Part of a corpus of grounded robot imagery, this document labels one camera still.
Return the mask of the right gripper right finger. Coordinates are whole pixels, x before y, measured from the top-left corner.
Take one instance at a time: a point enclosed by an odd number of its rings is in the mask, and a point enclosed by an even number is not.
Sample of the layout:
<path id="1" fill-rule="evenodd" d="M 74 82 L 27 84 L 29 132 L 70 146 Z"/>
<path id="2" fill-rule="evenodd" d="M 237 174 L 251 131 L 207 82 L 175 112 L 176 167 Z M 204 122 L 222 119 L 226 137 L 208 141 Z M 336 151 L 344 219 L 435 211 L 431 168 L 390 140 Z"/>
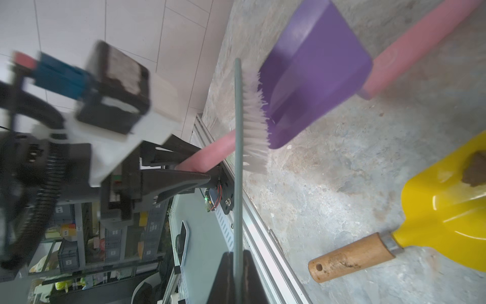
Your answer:
<path id="1" fill-rule="evenodd" d="M 265 289 L 261 283 L 258 270 L 249 250 L 243 251 L 244 275 L 243 275 L 243 303 L 268 304 Z"/>

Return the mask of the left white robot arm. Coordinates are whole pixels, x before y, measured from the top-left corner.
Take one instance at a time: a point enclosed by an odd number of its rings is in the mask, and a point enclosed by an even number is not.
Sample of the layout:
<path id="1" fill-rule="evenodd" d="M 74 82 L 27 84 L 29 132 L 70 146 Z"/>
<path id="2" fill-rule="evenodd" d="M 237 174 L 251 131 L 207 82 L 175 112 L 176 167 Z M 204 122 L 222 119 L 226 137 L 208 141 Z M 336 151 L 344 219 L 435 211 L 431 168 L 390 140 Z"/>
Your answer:
<path id="1" fill-rule="evenodd" d="M 98 203 L 101 224 L 121 229 L 134 214 L 197 187 L 218 169 L 178 165 L 197 148 L 172 134 L 177 102 L 168 83 L 143 73 L 130 81 L 89 78 L 80 108 L 63 114 L 25 92 L 28 73 L 1 83 L 8 126 L 1 133 L 1 267 L 33 256 L 64 204 Z"/>

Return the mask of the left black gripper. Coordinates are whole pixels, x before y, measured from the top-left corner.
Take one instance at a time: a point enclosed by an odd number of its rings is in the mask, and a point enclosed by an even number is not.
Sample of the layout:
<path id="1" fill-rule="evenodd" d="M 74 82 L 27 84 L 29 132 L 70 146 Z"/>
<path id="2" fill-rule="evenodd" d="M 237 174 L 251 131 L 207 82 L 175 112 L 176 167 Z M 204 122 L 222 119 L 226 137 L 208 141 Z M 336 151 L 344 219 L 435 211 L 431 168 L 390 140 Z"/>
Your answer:
<path id="1" fill-rule="evenodd" d="M 121 172 L 112 172 L 101 183 L 101 224 L 132 224 L 134 212 L 148 211 L 196 188 L 216 186 L 220 164 L 201 173 L 176 168 L 199 150 L 175 135 L 162 145 L 142 142 L 123 160 Z"/>

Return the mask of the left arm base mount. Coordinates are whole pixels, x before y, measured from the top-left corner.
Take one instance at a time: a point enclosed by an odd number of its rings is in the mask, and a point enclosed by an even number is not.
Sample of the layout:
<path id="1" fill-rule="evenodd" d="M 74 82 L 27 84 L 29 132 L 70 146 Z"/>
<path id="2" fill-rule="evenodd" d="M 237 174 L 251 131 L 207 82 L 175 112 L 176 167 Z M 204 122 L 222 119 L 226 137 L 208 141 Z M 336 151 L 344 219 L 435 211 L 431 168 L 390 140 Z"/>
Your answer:
<path id="1" fill-rule="evenodd" d="M 207 212 L 215 212 L 220 206 L 225 215 L 234 208 L 234 181 L 227 174 L 223 165 L 211 169 L 211 180 L 203 192 Z"/>

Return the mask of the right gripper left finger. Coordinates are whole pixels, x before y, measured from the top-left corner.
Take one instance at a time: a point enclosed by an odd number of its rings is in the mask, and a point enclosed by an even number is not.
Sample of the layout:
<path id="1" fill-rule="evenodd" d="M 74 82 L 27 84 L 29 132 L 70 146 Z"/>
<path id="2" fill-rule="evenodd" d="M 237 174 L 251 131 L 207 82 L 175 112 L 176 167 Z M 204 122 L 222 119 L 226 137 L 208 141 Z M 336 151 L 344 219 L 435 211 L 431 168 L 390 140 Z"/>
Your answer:
<path id="1" fill-rule="evenodd" d="M 206 302 L 207 304 L 234 303 L 233 256 L 233 252 L 223 254 Z"/>

